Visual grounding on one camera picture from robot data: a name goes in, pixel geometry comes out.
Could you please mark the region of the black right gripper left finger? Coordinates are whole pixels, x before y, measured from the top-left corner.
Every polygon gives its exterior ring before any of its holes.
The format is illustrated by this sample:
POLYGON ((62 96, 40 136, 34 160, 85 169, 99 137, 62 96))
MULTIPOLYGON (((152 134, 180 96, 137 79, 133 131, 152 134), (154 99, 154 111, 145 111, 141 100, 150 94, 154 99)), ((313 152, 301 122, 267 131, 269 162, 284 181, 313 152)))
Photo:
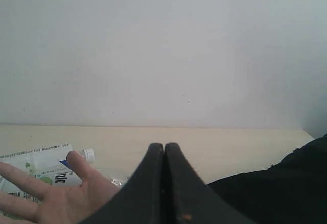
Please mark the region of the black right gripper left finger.
POLYGON ((163 145, 150 144, 127 183, 82 223, 161 223, 163 159, 163 145))

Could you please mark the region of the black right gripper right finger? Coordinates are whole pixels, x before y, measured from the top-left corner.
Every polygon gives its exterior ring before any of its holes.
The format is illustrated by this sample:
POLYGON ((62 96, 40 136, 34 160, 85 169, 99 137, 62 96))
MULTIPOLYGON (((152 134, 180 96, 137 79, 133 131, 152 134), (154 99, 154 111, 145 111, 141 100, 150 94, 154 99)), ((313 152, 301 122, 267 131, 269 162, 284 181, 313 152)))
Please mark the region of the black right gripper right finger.
POLYGON ((253 223, 207 186, 177 143, 165 146, 165 223, 253 223))

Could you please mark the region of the person's bare hand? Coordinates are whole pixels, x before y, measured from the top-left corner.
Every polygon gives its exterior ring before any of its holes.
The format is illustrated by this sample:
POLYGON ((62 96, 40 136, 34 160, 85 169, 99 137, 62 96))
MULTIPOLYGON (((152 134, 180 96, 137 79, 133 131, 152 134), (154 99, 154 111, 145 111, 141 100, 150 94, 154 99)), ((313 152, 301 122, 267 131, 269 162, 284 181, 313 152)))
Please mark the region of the person's bare hand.
POLYGON ((67 154, 67 162, 82 180, 78 186, 51 186, 22 170, 1 163, 1 176, 24 192, 36 197, 39 204, 1 192, 1 223, 79 223, 97 212, 119 191, 119 187, 92 168, 77 152, 67 154))

